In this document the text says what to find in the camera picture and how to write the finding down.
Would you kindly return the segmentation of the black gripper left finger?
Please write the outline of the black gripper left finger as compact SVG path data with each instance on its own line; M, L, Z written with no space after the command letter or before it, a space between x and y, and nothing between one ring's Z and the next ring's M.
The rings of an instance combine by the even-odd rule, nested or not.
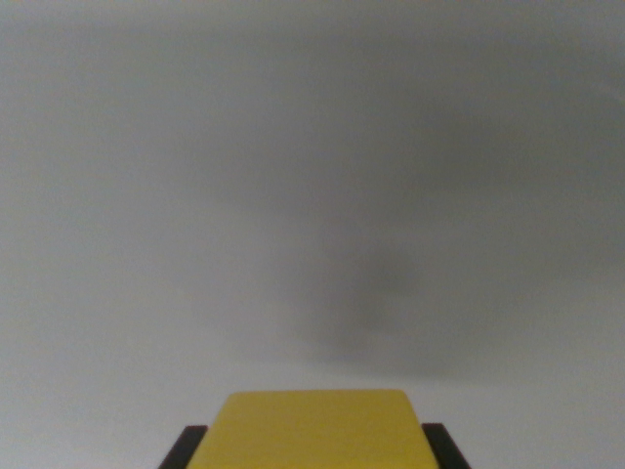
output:
M189 425L171 446L158 469L186 469L208 432L207 425Z

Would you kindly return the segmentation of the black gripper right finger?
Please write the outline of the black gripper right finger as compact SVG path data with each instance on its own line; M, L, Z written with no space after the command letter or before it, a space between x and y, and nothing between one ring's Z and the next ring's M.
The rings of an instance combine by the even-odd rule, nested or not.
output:
M471 469L471 465L442 423L421 425L441 469Z

